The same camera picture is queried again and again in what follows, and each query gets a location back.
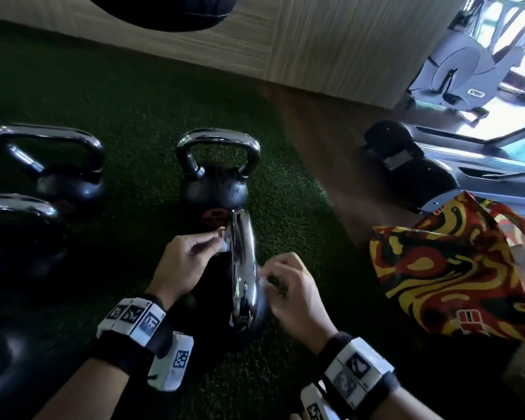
left hand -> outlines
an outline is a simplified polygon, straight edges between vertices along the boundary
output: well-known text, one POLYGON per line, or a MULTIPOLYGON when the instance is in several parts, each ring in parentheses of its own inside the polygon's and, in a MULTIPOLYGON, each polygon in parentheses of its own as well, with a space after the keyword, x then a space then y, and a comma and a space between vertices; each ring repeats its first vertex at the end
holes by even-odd
POLYGON ((146 293, 160 298, 165 310, 179 297, 189 293, 200 280, 210 258, 222 248, 222 230, 220 228, 210 233, 176 236, 166 246, 146 293), (206 246, 200 251, 194 250, 197 245, 202 244, 206 246))

hand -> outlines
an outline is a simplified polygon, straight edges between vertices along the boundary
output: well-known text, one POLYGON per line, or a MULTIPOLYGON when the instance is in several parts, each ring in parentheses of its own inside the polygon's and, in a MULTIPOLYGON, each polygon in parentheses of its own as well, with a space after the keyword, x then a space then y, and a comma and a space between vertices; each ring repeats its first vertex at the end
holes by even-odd
POLYGON ((265 287, 272 313, 294 339, 318 355, 338 330, 325 310, 315 280, 294 253, 274 256, 259 269, 260 277, 273 275, 288 288, 286 296, 268 283, 265 287))
POLYGON ((220 228, 210 233, 175 237, 166 246, 146 293, 160 298, 165 310, 189 293, 200 280, 210 258, 222 248, 222 231, 220 228))

wooden floor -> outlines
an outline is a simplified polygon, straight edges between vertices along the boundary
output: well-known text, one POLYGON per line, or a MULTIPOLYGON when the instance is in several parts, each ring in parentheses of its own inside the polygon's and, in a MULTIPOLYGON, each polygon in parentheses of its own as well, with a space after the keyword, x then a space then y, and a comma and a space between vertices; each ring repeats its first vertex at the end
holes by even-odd
POLYGON ((459 113, 426 105, 393 110, 262 84, 282 113, 287 133, 307 168, 315 175, 356 245, 364 244, 374 225, 410 226, 418 216, 404 209, 386 186, 381 165, 362 150, 364 132, 383 119, 398 119, 451 132, 491 138, 525 126, 525 105, 509 97, 493 99, 490 115, 471 123, 459 113))

right hand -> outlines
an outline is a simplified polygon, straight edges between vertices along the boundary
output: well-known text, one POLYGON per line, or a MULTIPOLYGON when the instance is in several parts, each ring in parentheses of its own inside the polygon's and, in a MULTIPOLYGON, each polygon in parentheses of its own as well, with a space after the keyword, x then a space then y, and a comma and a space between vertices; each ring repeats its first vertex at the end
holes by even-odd
POLYGON ((318 355, 338 330, 325 310, 315 280, 294 253, 266 261, 259 269, 259 277, 271 275, 288 288, 286 296, 282 296, 273 284, 267 283, 265 293, 272 313, 288 334, 318 355))

colorful fabric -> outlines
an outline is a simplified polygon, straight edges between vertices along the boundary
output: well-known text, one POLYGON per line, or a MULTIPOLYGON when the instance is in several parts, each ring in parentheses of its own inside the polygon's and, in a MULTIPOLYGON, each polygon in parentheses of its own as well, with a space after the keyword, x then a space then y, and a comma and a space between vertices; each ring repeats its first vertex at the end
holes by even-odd
POLYGON ((463 192, 413 228, 374 227, 386 296, 446 335, 525 339, 525 219, 463 192))

